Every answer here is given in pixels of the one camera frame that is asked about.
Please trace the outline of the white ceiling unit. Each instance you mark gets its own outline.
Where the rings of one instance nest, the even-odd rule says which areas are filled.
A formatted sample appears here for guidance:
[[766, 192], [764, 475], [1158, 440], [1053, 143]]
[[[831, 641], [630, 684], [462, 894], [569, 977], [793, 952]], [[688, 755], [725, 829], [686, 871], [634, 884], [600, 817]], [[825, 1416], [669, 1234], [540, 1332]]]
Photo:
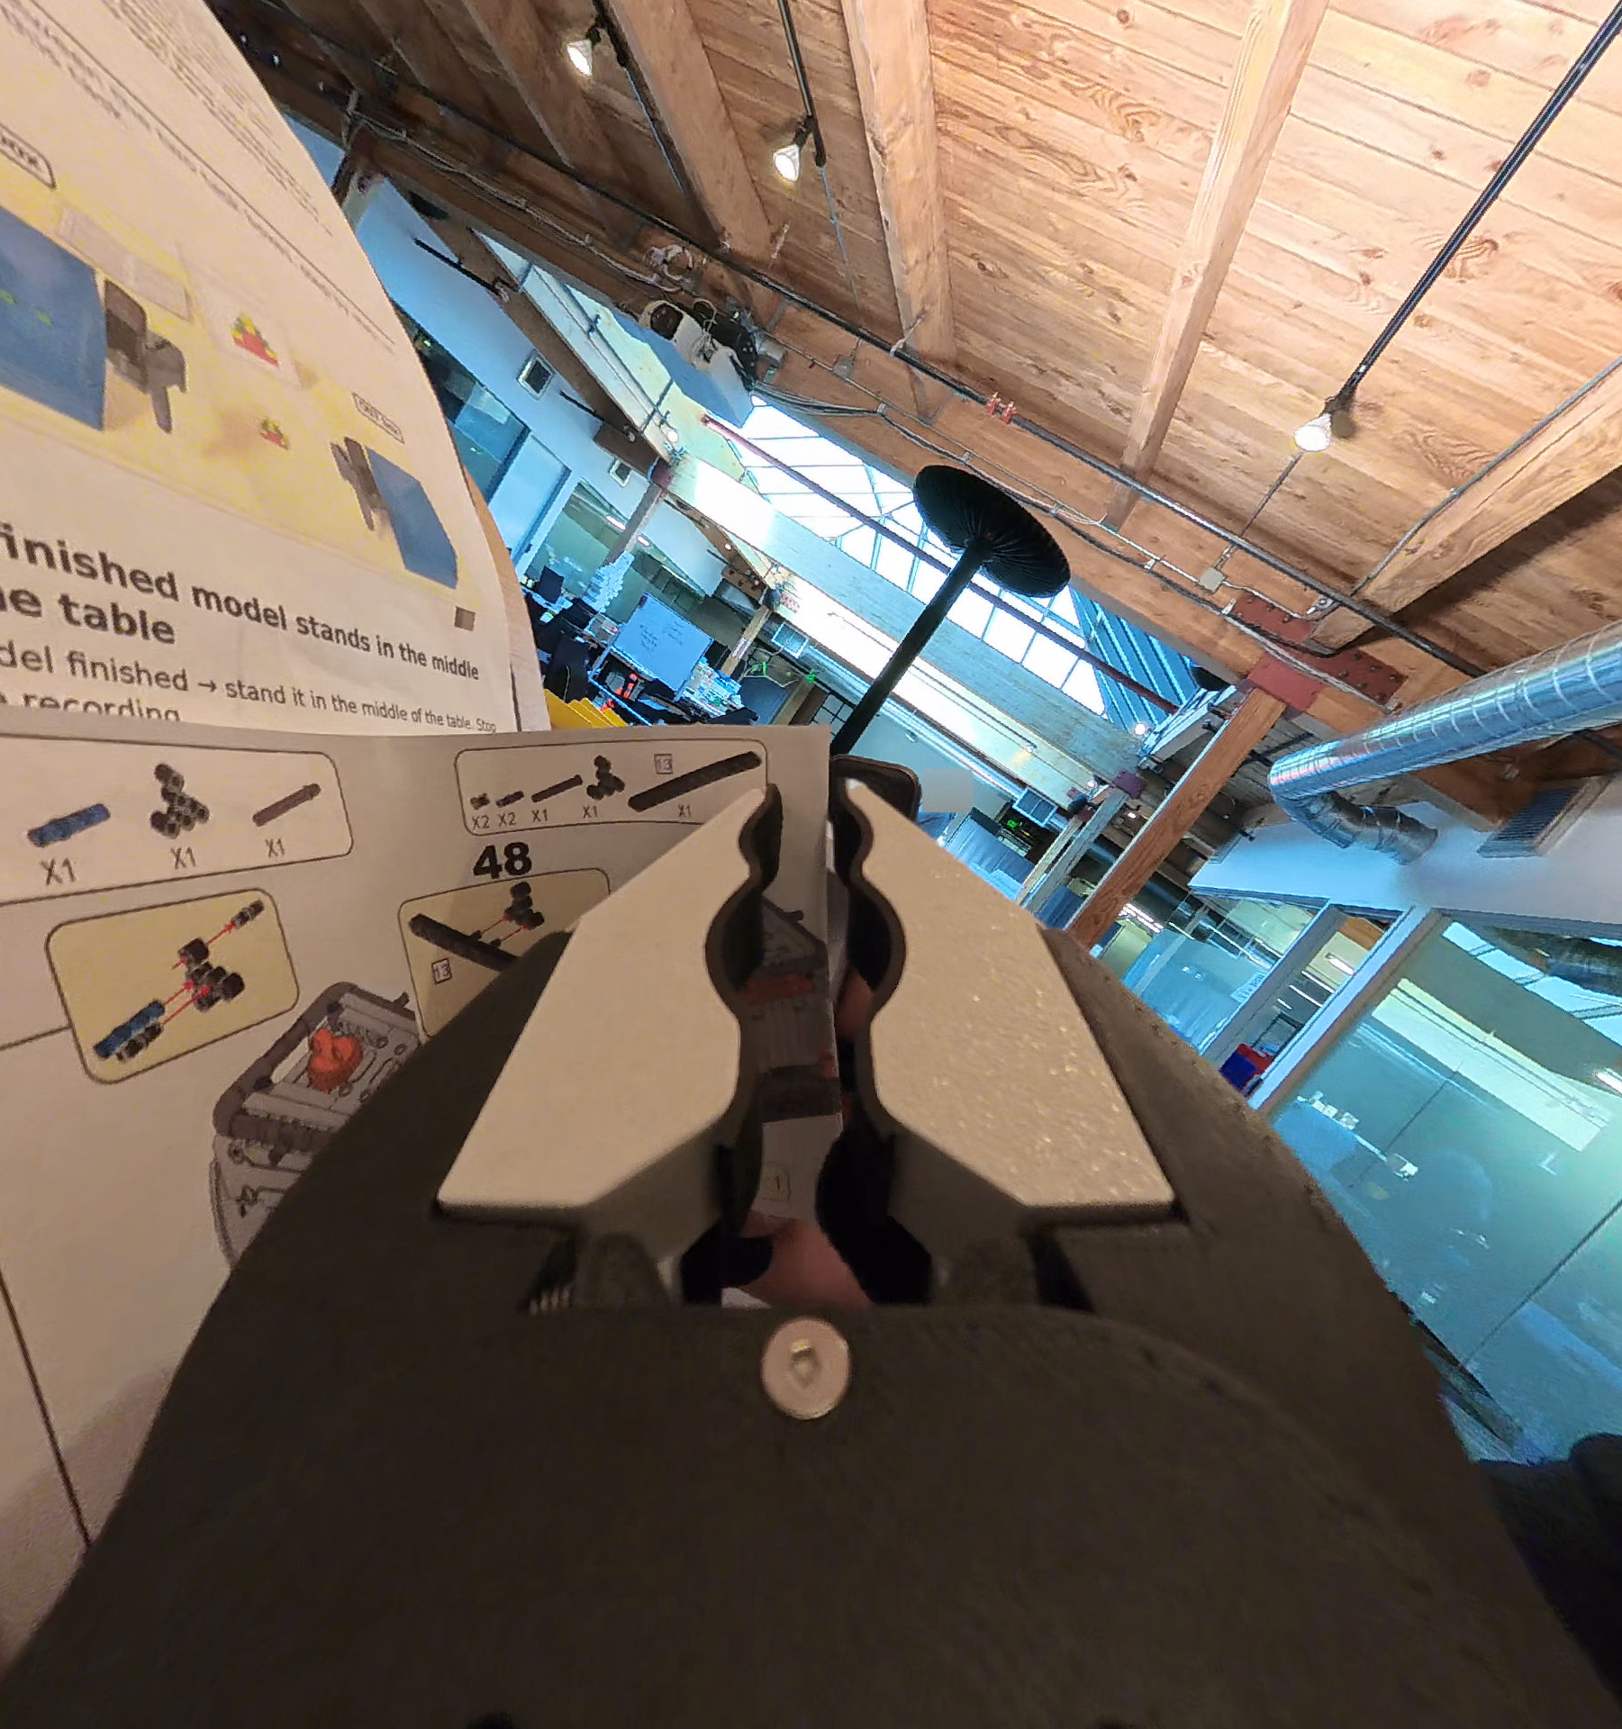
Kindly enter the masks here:
[[703, 303], [649, 300], [636, 320], [641, 339], [665, 363], [676, 386], [706, 411], [744, 421], [753, 411], [753, 334], [729, 312]]

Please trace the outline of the white task instruction sheet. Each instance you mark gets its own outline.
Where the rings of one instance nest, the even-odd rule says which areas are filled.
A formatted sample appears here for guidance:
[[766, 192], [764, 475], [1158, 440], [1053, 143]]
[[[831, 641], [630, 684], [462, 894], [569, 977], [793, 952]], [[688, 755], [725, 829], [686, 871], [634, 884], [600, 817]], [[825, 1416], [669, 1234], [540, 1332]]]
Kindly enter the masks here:
[[515, 729], [418, 351], [204, 1], [0, 1], [0, 704]]

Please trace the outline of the person's right hand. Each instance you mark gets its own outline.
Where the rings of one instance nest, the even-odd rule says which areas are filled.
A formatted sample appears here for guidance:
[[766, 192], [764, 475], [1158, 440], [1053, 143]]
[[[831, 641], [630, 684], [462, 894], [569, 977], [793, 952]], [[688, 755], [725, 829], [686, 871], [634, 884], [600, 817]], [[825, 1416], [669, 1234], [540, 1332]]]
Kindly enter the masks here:
[[854, 1270], [816, 1221], [750, 1211], [729, 1283], [766, 1306], [868, 1309]]

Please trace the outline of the silver ventilation duct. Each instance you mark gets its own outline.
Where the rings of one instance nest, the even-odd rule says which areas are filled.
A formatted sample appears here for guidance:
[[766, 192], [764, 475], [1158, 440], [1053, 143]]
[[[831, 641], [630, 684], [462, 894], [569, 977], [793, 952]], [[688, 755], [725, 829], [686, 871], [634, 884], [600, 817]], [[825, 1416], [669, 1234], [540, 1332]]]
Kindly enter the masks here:
[[1618, 723], [1622, 619], [1456, 684], [1361, 732], [1293, 750], [1276, 760], [1269, 784], [1276, 805], [1329, 843], [1417, 862], [1437, 830], [1402, 808], [1361, 805], [1344, 796], [1346, 789]]

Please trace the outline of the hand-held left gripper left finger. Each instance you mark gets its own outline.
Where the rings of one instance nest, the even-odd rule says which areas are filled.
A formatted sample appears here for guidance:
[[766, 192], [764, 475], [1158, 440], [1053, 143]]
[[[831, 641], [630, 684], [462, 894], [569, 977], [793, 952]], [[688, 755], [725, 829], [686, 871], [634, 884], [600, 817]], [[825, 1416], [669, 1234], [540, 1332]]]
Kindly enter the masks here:
[[745, 991], [779, 789], [740, 794], [569, 935], [438, 1189], [457, 1221], [676, 1261], [749, 1221], [764, 1164]]

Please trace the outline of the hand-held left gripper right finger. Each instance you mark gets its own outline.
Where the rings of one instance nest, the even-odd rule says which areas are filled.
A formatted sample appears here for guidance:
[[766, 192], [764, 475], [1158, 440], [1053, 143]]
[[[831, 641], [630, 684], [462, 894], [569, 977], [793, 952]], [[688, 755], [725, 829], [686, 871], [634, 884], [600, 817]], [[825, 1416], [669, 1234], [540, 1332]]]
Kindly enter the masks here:
[[859, 1280], [972, 1249], [1177, 1213], [1046, 933], [865, 784], [835, 784], [846, 892], [836, 1030], [852, 1109], [828, 1237]]

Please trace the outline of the black pole with round disc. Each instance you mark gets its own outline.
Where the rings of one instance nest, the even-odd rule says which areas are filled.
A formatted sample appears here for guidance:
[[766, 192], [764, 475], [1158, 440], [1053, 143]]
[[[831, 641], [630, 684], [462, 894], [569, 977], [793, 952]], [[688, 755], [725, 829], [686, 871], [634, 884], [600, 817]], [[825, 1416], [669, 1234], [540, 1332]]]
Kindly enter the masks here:
[[957, 551], [957, 561], [835, 732], [831, 758], [857, 753], [865, 729], [879, 718], [899, 680], [979, 573], [991, 573], [1003, 592], [1027, 599], [1052, 599], [1072, 580], [1066, 554], [1053, 532], [991, 480], [965, 468], [924, 465], [916, 475], [912, 499], [929, 530]]

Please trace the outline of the white board screen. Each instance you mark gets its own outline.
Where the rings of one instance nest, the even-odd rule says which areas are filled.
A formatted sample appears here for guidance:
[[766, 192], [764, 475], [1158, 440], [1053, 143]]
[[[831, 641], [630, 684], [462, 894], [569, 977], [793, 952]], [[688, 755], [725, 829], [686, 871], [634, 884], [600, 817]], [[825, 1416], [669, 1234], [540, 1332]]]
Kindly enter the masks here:
[[614, 637], [612, 651], [678, 694], [706, 661], [712, 637], [657, 597], [645, 597]]

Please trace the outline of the white instruction booklet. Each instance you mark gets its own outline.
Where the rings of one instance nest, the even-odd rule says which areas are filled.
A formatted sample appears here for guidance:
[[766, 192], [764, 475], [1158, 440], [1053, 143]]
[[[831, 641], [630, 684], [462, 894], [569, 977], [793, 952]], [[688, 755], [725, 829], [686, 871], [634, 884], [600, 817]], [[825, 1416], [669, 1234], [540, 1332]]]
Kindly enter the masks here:
[[764, 1196], [831, 1036], [821, 729], [289, 736], [0, 719], [0, 1591], [72, 1574], [228, 1265], [433, 1034], [779, 785]]

